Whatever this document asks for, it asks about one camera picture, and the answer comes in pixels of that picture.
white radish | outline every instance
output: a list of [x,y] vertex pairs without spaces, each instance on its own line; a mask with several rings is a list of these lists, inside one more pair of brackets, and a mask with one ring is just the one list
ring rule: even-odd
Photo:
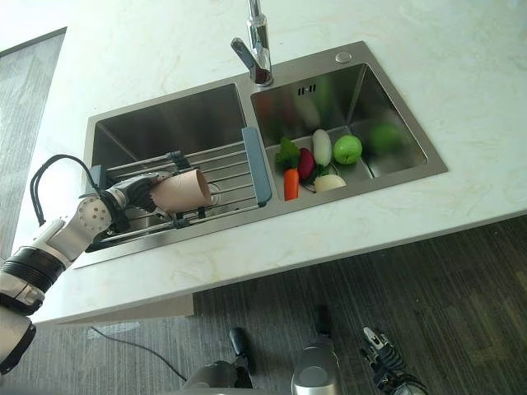
[[327,166],[331,161],[331,140],[323,129],[313,133],[313,156],[317,165]]

leafy green vegetable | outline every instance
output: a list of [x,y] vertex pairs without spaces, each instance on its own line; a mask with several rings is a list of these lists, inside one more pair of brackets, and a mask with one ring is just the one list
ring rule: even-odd
[[329,166],[317,165],[315,167],[315,170],[309,177],[309,179],[306,181],[306,184],[313,184],[317,177],[322,177],[323,175],[328,175],[328,174],[329,174]]
[[277,153],[276,161],[283,169],[295,169],[298,167],[298,160],[300,159],[300,150],[287,137],[282,137],[280,140],[280,151]]

sink overflow slot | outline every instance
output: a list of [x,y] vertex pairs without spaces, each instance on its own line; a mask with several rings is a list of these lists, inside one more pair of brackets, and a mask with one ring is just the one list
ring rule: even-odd
[[309,85],[309,86],[302,86],[298,88],[298,95],[302,96],[305,93],[312,93],[315,91],[315,89],[316,89],[316,84]]

gray floor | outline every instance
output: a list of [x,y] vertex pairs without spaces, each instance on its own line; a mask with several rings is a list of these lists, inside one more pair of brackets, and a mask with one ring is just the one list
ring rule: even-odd
[[64,34],[0,53],[0,257],[13,230]]
[[[0,57],[4,257],[60,42],[62,37],[47,49]],[[210,361],[230,359],[226,335],[241,325],[254,343],[256,385],[286,394],[295,359],[312,335],[313,306],[327,303],[333,310],[345,393],[377,393],[358,355],[363,325],[391,335],[430,393],[526,393],[526,240],[527,217],[522,216],[209,290],[195,296],[194,317],[106,330],[159,351],[188,375]],[[1,394],[13,388],[52,394],[154,394],[179,387],[175,374],[157,358],[108,342],[87,327],[39,326],[20,366],[0,379]]]

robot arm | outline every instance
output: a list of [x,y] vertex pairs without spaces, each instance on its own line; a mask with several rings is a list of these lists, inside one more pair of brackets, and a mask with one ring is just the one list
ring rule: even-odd
[[367,351],[361,354],[373,372],[376,387],[387,395],[427,395],[427,388],[411,374],[405,373],[406,363],[388,337],[364,327]]
[[45,292],[58,277],[111,225],[127,223],[129,206],[154,211],[154,184],[170,173],[148,173],[79,199],[74,213],[45,223],[32,242],[21,247],[0,267],[0,374],[14,368],[35,337],[28,315],[44,302]]

